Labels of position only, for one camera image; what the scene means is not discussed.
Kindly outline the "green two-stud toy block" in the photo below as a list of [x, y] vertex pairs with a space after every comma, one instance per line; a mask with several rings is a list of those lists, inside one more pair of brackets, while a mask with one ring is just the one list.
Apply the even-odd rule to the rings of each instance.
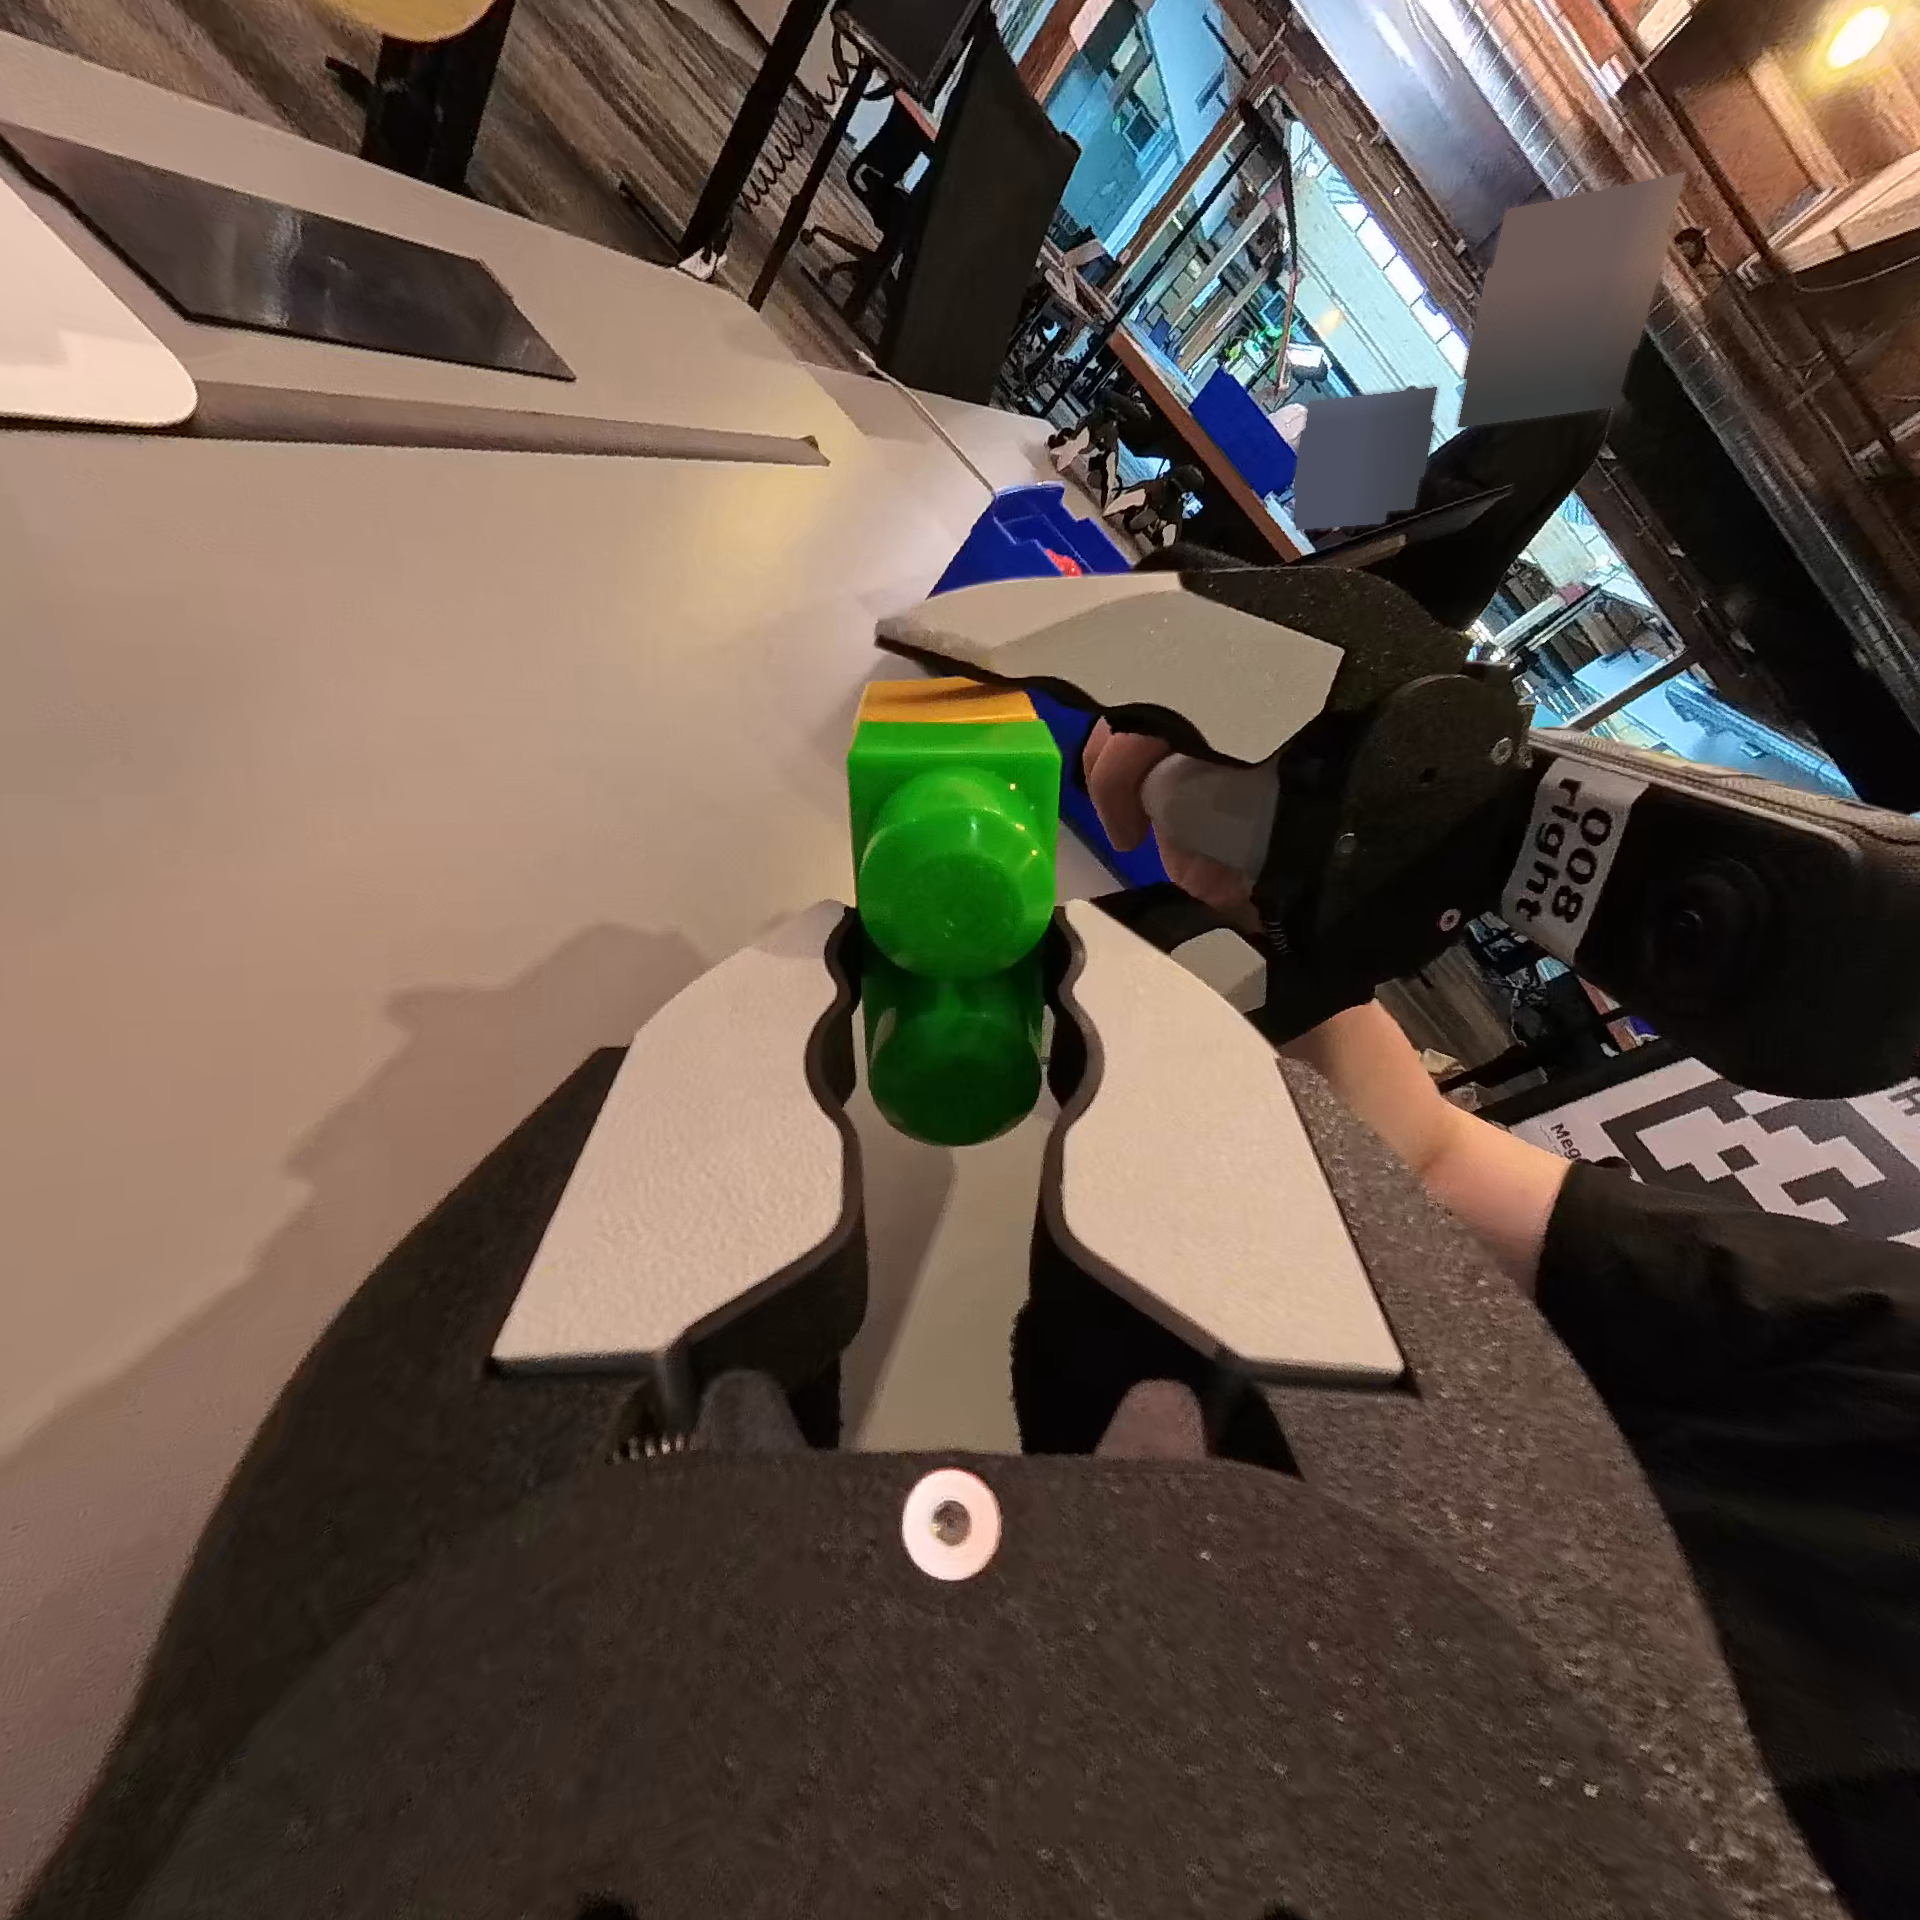
[[1039, 1097], [1061, 787], [1041, 720], [853, 731], [864, 1051], [903, 1136], [981, 1145]]

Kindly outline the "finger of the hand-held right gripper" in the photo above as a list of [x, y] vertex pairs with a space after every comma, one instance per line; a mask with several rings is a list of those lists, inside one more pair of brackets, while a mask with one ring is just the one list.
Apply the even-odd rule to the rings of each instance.
[[1206, 927], [1177, 942], [1171, 958], [1200, 977], [1236, 1012], [1251, 1016], [1265, 1004], [1265, 958], [1233, 927]]
[[1343, 662], [1332, 643], [1171, 571], [975, 582], [881, 616], [875, 643], [1243, 766], [1275, 759], [1328, 709]]

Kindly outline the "black white marker sign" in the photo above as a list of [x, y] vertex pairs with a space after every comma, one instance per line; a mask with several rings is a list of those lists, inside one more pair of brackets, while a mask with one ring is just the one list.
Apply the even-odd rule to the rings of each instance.
[[1848, 1097], [1765, 1094], [1660, 1046], [1588, 1083], [1517, 1094], [1495, 1119], [1563, 1160], [1678, 1193], [1918, 1243], [1918, 1081]]

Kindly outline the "yellow toy block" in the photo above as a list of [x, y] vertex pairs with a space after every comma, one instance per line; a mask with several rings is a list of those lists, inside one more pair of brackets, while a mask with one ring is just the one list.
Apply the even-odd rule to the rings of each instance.
[[1037, 724], [1030, 696], [972, 678], [875, 678], [864, 685], [855, 729], [966, 727], [1005, 729]]

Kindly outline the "dark flat plate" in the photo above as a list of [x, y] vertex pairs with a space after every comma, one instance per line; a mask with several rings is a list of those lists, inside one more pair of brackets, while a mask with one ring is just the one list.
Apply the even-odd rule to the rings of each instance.
[[19, 126], [5, 155], [193, 321], [571, 381], [481, 260]]

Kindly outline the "blue plastic bin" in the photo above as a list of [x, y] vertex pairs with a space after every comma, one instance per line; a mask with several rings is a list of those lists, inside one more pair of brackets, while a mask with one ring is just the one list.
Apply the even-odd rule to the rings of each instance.
[[[931, 593], [1048, 579], [1055, 571], [1046, 563], [1045, 549], [1075, 556], [1088, 579], [1134, 568], [1131, 560], [1119, 553], [1095, 518], [1081, 518], [1067, 509], [1065, 486], [1007, 486], [996, 491], [985, 511], [973, 521], [966, 539], [955, 549], [949, 567], [931, 588]], [[1093, 729], [1093, 716], [1046, 693], [1033, 693], [1030, 702], [1063, 759], [1063, 827], [1088, 847], [1107, 872], [1113, 875], [1118, 887], [1141, 888], [1165, 881], [1167, 878], [1155, 836], [1147, 836], [1135, 849], [1115, 849], [1097, 821], [1081, 769], [1081, 752]]]

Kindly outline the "person's right hand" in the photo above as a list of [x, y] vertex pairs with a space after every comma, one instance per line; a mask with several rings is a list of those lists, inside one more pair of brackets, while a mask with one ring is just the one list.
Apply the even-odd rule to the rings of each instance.
[[1253, 878], [1177, 836], [1165, 836], [1147, 815], [1145, 783], [1165, 759], [1177, 759], [1165, 741], [1115, 731], [1107, 717], [1097, 717], [1081, 752], [1095, 815], [1115, 849], [1135, 849], [1155, 836], [1165, 878], [1212, 915], [1254, 936], [1261, 920]]

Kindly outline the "white stand base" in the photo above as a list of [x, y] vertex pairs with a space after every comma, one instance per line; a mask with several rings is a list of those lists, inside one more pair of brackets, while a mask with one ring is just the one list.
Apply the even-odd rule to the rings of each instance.
[[184, 366], [1, 182], [1, 421], [172, 429], [199, 404]]

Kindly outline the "black monitor back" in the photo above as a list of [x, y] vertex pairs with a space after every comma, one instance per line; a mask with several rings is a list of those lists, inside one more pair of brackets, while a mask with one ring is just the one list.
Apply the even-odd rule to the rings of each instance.
[[983, 1], [833, 1], [831, 21], [896, 88], [927, 104], [965, 56]]

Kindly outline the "person's right forearm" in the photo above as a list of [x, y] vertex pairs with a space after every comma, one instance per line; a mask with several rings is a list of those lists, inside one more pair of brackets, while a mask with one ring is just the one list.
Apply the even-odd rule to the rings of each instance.
[[1332, 1015], [1279, 1056], [1319, 1072], [1520, 1294], [1535, 1295], [1571, 1160], [1452, 1103], [1379, 1000]]

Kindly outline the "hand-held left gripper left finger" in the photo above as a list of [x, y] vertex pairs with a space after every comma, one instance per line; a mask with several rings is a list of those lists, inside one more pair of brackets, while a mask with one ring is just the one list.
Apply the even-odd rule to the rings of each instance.
[[856, 1224], [856, 1137], [829, 1064], [856, 931], [781, 918], [633, 1035], [543, 1224], [491, 1363], [688, 1379], [701, 1342], [820, 1270]]

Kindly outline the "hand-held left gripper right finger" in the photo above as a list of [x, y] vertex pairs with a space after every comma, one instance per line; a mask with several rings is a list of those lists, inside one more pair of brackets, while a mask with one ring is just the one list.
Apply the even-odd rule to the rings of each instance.
[[1039, 1217], [1193, 1353], [1272, 1384], [1401, 1384], [1401, 1345], [1277, 1051], [1093, 900], [1057, 908]]

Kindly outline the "black panel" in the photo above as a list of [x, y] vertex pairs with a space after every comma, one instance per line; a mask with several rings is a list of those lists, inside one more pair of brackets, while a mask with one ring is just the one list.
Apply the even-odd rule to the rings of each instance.
[[985, 404], [1078, 144], [1020, 78], [991, 12], [975, 21], [911, 198], [878, 366], [911, 390]]

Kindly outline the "blue storage bin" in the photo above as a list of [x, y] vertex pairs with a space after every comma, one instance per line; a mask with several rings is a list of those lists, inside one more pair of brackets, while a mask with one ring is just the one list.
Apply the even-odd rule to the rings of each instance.
[[1191, 417], [1251, 491], [1261, 499], [1291, 491], [1299, 454], [1233, 372], [1212, 372], [1191, 397]]

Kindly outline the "grey desk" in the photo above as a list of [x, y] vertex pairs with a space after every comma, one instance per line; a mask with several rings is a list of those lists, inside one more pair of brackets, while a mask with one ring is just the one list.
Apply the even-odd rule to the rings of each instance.
[[5, 1907], [368, 1270], [576, 1064], [847, 892], [879, 612], [1041, 428], [5, 37], [5, 119], [489, 256], [576, 412], [825, 467], [5, 433]]

